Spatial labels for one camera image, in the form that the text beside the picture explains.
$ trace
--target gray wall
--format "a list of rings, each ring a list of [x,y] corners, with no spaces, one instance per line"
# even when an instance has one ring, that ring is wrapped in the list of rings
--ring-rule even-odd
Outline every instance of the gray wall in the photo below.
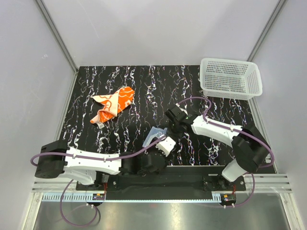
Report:
[[[0,7],[0,223],[16,230],[34,181],[31,156],[54,140],[73,72],[33,0]]]
[[[277,166],[287,173],[307,226],[307,1],[290,0],[254,62],[263,95],[257,98]]]
[[[278,0],[44,0],[75,63],[246,60]]]

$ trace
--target white plastic part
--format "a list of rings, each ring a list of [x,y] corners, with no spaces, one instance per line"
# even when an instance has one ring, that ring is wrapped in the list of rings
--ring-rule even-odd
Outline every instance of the white plastic part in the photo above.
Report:
[[[105,127],[104,123],[102,123],[102,122],[98,121],[98,122],[96,122],[96,124],[98,125],[98,128],[100,128],[100,129]]]
[[[152,142],[153,138],[158,138],[162,135],[165,135],[167,132],[167,128],[161,129],[161,128],[156,128],[152,127],[151,130],[149,131],[149,134],[147,135],[142,147],[145,148],[150,145]]]
[[[168,156],[175,145],[176,142],[172,138],[167,137],[165,140],[160,141],[158,144],[156,144],[156,147],[159,150],[163,151],[165,156]]]
[[[233,126],[233,125],[229,125],[229,124],[225,124],[219,121],[214,121],[212,119],[207,118],[208,121],[216,123],[216,124],[221,124],[223,126],[226,127],[232,127],[238,130],[242,130],[241,126]],[[215,125],[212,125],[210,123],[207,123],[202,115],[198,116],[193,124],[191,125],[192,130],[195,134],[198,135],[203,135],[203,136],[207,136],[210,138],[213,138],[215,140],[221,141],[223,143],[225,143],[226,145],[232,147],[231,142],[232,142],[232,138],[234,136],[237,136],[239,133],[235,132],[235,131],[231,131],[231,130],[227,130]]]
[[[234,159],[232,162],[230,162],[228,165],[226,165],[226,167],[222,171],[222,176],[226,180],[228,180],[230,182],[233,182],[238,177],[242,176],[244,173],[246,173],[246,171],[244,169],[242,169],[238,165],[236,159]]]
[[[200,81],[205,96],[249,100],[262,94],[260,72],[253,62],[204,58]]]
[[[80,182],[83,185],[94,184],[96,180],[96,171],[91,170],[72,170],[64,167],[64,173],[61,173],[58,178],[70,178]]]
[[[95,152],[86,152],[70,147],[66,153],[87,157],[95,157],[100,159],[108,159],[119,157],[119,154],[101,154]],[[116,175],[121,167],[121,159],[115,161],[97,161],[83,158],[65,157],[67,165],[64,166],[64,173],[61,177],[68,177],[78,180],[84,185],[93,184],[96,179],[95,171]]]

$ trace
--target metal floor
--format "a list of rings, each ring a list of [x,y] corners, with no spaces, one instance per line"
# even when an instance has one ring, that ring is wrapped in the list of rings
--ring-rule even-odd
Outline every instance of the metal floor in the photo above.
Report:
[[[238,203],[247,195],[238,195]],[[81,203],[64,203],[68,220],[85,224],[94,216],[89,207],[69,212]],[[223,209],[217,204],[104,203],[101,220],[86,230],[289,230],[278,194],[255,194],[245,206]],[[59,213],[59,202],[42,202],[35,230],[74,230]]]

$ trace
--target cable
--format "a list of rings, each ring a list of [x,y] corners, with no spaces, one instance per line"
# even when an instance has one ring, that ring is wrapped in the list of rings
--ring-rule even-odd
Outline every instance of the cable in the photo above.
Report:
[[[93,221],[96,219],[97,214],[98,214],[98,212],[99,212],[99,210],[98,210],[98,208],[97,208],[96,206],[92,205],[92,207],[95,209],[95,215],[94,215],[93,219],[92,219],[90,222],[88,222],[87,224],[79,225],[79,224],[71,223],[69,220],[66,219],[66,217],[65,217],[64,214],[63,214],[62,203],[63,203],[64,194],[65,194],[67,188],[69,187],[69,185],[70,185],[72,182],[73,182],[73,180],[71,180],[71,181],[66,185],[66,187],[65,187],[64,190],[63,190],[63,193],[62,193],[61,198],[60,198],[60,200],[59,200],[59,212],[60,212],[60,214],[61,214],[63,220],[65,220],[66,223],[68,223],[68,224],[70,224],[70,225],[72,225],[72,226],[74,226],[74,227],[80,227],[80,228],[82,228],[82,227],[88,227],[88,226],[89,226],[91,223],[93,223]]]
[[[244,204],[246,204],[251,198],[252,198],[252,196],[254,195],[254,191],[255,191],[255,177],[254,177],[254,174],[250,174],[251,175],[251,177],[253,178],[253,188],[251,189],[251,193],[250,193],[250,195],[249,195],[249,197],[244,201],[244,202],[242,202],[241,204],[238,204],[238,205],[235,205],[235,207],[241,207],[241,206],[243,206]]]
[[[189,97],[189,98],[186,98],[186,99],[182,100],[182,101],[179,102],[178,104],[181,104],[181,103],[183,103],[183,102],[185,102],[185,101],[187,101],[187,100],[191,100],[191,99],[201,99],[201,100],[205,100],[205,101],[207,101],[207,102],[209,103],[208,108],[206,108],[205,111],[204,111],[203,114],[202,114],[202,117],[203,117],[203,119],[204,119],[206,122],[208,122],[208,123],[211,124],[211,125],[218,126],[218,127],[220,127],[220,128],[225,128],[225,129],[227,129],[227,130],[231,130],[230,127],[223,126],[223,125],[221,125],[221,124],[217,124],[217,123],[214,123],[214,122],[212,122],[212,121],[208,121],[208,120],[207,120],[206,114],[207,114],[207,112],[209,111],[209,109],[211,108],[211,105],[212,105],[211,101],[210,101],[209,99],[207,99],[207,98],[204,98],[204,97]],[[235,128],[234,128],[233,131],[238,132],[238,133],[241,133],[241,134],[243,134],[243,135],[245,135],[245,136],[247,136],[247,137],[249,137],[249,138],[255,140],[256,142],[258,142],[259,144],[261,144],[263,147],[265,147],[265,148],[267,149],[267,151],[270,153],[271,162],[268,163],[268,164],[265,164],[265,165],[260,166],[260,168],[270,167],[270,166],[272,166],[272,165],[274,164],[275,156],[274,156],[272,150],[270,149],[270,147],[267,146],[262,140],[260,140],[260,139],[258,139],[258,138],[256,138],[256,137],[254,137],[253,135],[251,135],[251,134],[249,134],[249,133],[247,133],[247,132],[244,132],[244,131],[242,131],[242,130],[238,130],[238,129],[235,129]]]
[[[106,183],[103,183],[103,186],[104,186],[104,188],[105,188],[104,196],[103,196],[103,198],[96,198],[96,200],[103,200],[103,201],[105,200],[105,198],[106,198]],[[80,206],[75,207],[72,211],[70,211],[68,214],[66,214],[65,217],[71,215],[71,214],[74,213],[76,210],[78,210],[78,209],[80,209],[80,208],[82,208],[82,207],[85,207],[85,206],[88,206],[88,204],[84,204],[84,205],[80,205]],[[100,219],[101,219],[101,213],[100,213],[99,209],[97,209],[97,211],[98,211],[98,215],[99,215],[99,219],[98,219],[98,222],[97,222],[97,224],[98,224],[98,223],[100,222]],[[50,222],[57,223],[57,222],[59,222],[59,221],[61,221],[61,220],[65,220],[65,219],[60,218],[60,219],[57,219],[57,220],[55,220],[55,221],[51,221],[51,220],[49,220],[49,221],[50,221]]]
[[[140,151],[137,151],[133,154],[127,155],[127,156],[121,156],[121,157],[114,157],[114,158],[98,158],[98,157],[88,157],[88,156],[81,156],[81,155],[74,155],[71,153],[64,153],[64,152],[43,152],[40,154],[37,154],[35,156],[33,156],[30,159],[30,163],[34,166],[37,166],[36,163],[34,163],[34,159],[37,157],[43,157],[43,156],[50,156],[50,155],[56,155],[56,156],[64,156],[64,157],[76,157],[76,158],[82,158],[82,159],[89,159],[89,160],[97,160],[97,161],[115,161],[115,160],[119,160],[119,159],[126,159],[126,158],[130,158],[130,157],[135,157],[139,154],[141,154],[142,152],[145,152],[146,150],[148,150],[149,148],[151,148],[152,146],[158,144],[159,142],[161,142],[162,140],[164,140],[166,138],[165,135],[160,136],[160,138],[158,138],[157,140],[155,140],[153,143],[151,143],[150,145],[146,146],[145,148],[141,149]]]
[[[76,210],[78,210],[78,209],[80,209],[80,208],[82,208],[82,207],[85,207],[85,206],[86,206],[86,204],[75,207],[72,211],[70,211],[69,213],[67,213],[65,217],[70,216],[70,215],[71,215],[72,213],[74,213]],[[49,210],[48,206],[47,206],[47,208],[46,208],[46,216],[47,216],[47,219],[50,221],[50,223],[57,223],[57,222],[63,220],[62,217],[61,217],[60,219],[57,219],[57,220],[51,220],[51,219],[49,218],[49,216],[50,216],[50,210]]]
[[[209,103],[208,108],[206,108],[205,111],[204,111],[203,114],[202,114],[202,117],[203,117],[203,119],[204,119],[206,122],[208,122],[208,123],[211,124],[211,125],[215,125],[215,126],[218,126],[218,127],[221,127],[221,128],[225,128],[225,129],[227,129],[227,130],[231,130],[230,127],[223,126],[223,125],[221,125],[221,124],[217,124],[217,123],[214,123],[214,122],[211,122],[211,121],[208,121],[208,120],[207,120],[206,114],[207,114],[207,112],[209,111],[209,109],[210,109],[211,106],[212,106],[211,101],[210,101],[209,99],[207,99],[207,98],[204,98],[204,97],[189,97],[189,98],[186,98],[186,99],[182,100],[182,101],[179,102],[178,104],[181,104],[181,103],[183,103],[183,102],[185,102],[185,101],[187,101],[187,100],[191,100],[191,99],[201,99],[201,100],[205,100],[205,101],[207,101],[207,102]],[[261,144],[263,147],[265,147],[265,148],[267,149],[267,151],[270,153],[271,162],[270,162],[269,164],[261,165],[260,168],[270,167],[270,166],[272,166],[272,165],[274,164],[275,156],[274,156],[272,150],[270,149],[270,147],[267,146],[263,141],[261,141],[260,139],[254,137],[253,135],[251,135],[251,134],[249,134],[249,133],[247,133],[247,132],[244,132],[244,131],[242,131],[242,130],[233,129],[233,131],[238,132],[238,133],[241,133],[241,134],[243,134],[243,135],[245,135],[245,136],[247,136],[247,137],[249,137],[249,138],[255,140],[256,142],[258,142],[259,144]],[[253,178],[253,188],[252,188],[251,194],[250,194],[250,196],[248,197],[248,199],[247,199],[246,201],[244,201],[244,202],[241,203],[241,204],[236,205],[236,207],[240,207],[240,206],[246,204],[246,203],[251,199],[251,197],[254,195],[254,191],[255,191],[255,178],[254,178],[254,175],[253,175],[252,173],[251,173],[251,176],[252,176],[252,178]]]
[[[235,194],[236,192],[236,185],[234,185],[234,190],[232,191],[232,194]]]

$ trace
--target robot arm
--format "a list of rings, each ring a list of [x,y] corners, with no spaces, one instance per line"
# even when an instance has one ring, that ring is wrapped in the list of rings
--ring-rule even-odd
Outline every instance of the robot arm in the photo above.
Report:
[[[202,115],[188,115],[178,106],[168,109],[165,115],[170,119],[170,129],[175,134],[193,132],[197,135],[211,137],[233,148],[236,158],[226,165],[222,172],[222,176],[229,182],[235,181],[246,172],[255,173],[268,155],[268,151],[258,142],[233,131],[234,129],[245,131],[267,144],[254,124],[241,127],[209,118],[205,121]],[[229,127],[230,130],[214,124]]]
[[[95,183],[97,178],[101,179],[97,172],[108,175],[158,173],[167,166],[166,157],[175,144],[175,141],[167,137],[156,144],[157,149],[148,149],[148,154],[116,159],[131,153],[124,152],[119,155],[87,152],[68,147],[66,141],[58,140],[43,146],[41,153],[64,153],[65,156],[56,154],[40,156],[35,177],[48,179],[66,177],[77,180],[83,185],[91,185]]]

